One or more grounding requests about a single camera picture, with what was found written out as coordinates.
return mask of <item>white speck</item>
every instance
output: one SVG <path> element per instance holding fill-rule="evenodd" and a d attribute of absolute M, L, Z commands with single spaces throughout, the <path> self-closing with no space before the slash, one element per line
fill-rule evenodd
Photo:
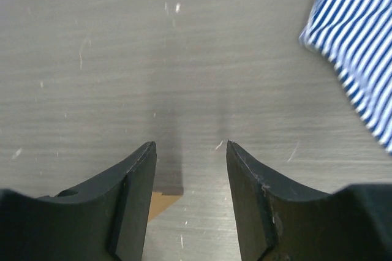
<path fill-rule="evenodd" d="M 300 141 L 298 141 L 298 143 L 296 143 L 296 146 L 295 146 L 295 148 L 294 148 L 294 151 L 293 151 L 292 155 L 290 156 L 290 158 L 287 160 L 287 162 L 290 162 L 291 159 L 293 159 L 294 154 L 295 154 L 295 152 L 296 152 L 296 149 L 298 149 L 298 146 L 299 146 L 299 145 L 300 145 Z"/>
<path fill-rule="evenodd" d="M 22 153 L 22 148 L 20 148 L 14 155 L 12 155 L 12 160 L 16 159 Z"/>
<path fill-rule="evenodd" d="M 222 144 L 223 144 L 223 141 L 221 141 L 220 144 L 217 145 L 217 146 L 215 147 L 215 151 L 216 151 L 217 149 L 219 149 L 219 148 L 222 146 Z"/>

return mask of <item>gray wooden table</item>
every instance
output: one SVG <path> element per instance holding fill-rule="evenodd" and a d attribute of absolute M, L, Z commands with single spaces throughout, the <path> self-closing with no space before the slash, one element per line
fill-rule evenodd
<path fill-rule="evenodd" d="M 391 181 L 331 65 L 298 45 L 311 2 L 0 0 L 1 186 L 54 195 L 155 140 L 184 197 L 144 260 L 238 261 L 222 141 L 327 192 Z"/>

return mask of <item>cardboard piece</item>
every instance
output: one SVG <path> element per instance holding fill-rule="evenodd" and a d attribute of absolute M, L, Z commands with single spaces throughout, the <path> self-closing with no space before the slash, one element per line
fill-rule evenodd
<path fill-rule="evenodd" d="M 182 195 L 163 195 L 161 192 L 153 192 L 149 207 L 148 221 L 161 214 L 181 197 Z"/>

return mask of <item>striped cloth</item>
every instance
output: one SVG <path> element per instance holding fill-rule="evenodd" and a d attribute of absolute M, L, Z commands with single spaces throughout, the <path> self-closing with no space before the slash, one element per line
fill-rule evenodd
<path fill-rule="evenodd" d="M 361 120 L 392 154 L 392 0 L 315 0 L 300 42 L 334 64 Z"/>

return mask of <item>scratch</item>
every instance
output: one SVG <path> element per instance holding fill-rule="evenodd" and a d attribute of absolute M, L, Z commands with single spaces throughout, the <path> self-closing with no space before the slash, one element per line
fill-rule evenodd
<path fill-rule="evenodd" d="M 298 194 L 294 191 L 294 189 L 293 189 L 292 187 L 290 187 L 290 190 L 293 192 L 293 194 L 298 195 Z"/>
<path fill-rule="evenodd" d="M 287 160 L 287 162 L 290 162 L 291 161 L 291 159 L 293 159 L 293 157 L 294 157 L 294 155 L 295 155 L 295 152 L 296 152 L 296 150 L 298 149 L 298 146 L 300 145 L 300 141 L 298 141 L 298 143 L 296 143 L 296 146 L 295 146 L 295 148 L 294 148 L 294 150 L 293 150 L 293 152 L 292 152 L 292 155 L 290 156 L 290 158 Z"/>
<path fill-rule="evenodd" d="M 165 11 L 166 15 L 169 16 L 169 8 L 167 7 L 167 2 L 165 3 Z"/>
<path fill-rule="evenodd" d="M 81 51 L 79 51 L 79 57 L 80 57 L 80 70 L 83 67 L 83 59 L 81 58 Z"/>
<path fill-rule="evenodd" d="M 222 144 L 223 144 L 223 141 L 221 141 L 220 144 L 217 145 L 217 146 L 215 147 L 215 151 L 216 151 L 217 149 L 219 149 L 219 148 L 222 146 Z"/>
<path fill-rule="evenodd" d="M 82 43 L 81 43 L 81 45 L 80 45 L 80 49 L 79 49 L 80 70 L 81 70 L 82 67 L 83 67 L 83 58 L 81 57 L 81 54 L 82 54 L 82 52 L 83 52 L 83 49 L 85 48 L 85 45 L 86 45 L 87 41 L 90 42 L 90 46 L 91 46 L 91 41 L 90 41 L 90 39 L 89 39 L 88 36 L 89 36 L 89 34 L 87 33 L 87 35 L 86 35 L 85 39 L 82 41 Z"/>
<path fill-rule="evenodd" d="M 270 188 L 270 186 L 267 186 L 266 184 L 262 184 L 262 191 L 263 191 L 263 193 L 264 193 L 264 197 L 266 196 L 266 190 L 267 189 L 269 189 Z"/>
<path fill-rule="evenodd" d="M 20 148 L 13 156 L 12 160 L 16 159 L 22 153 L 22 148 Z"/>

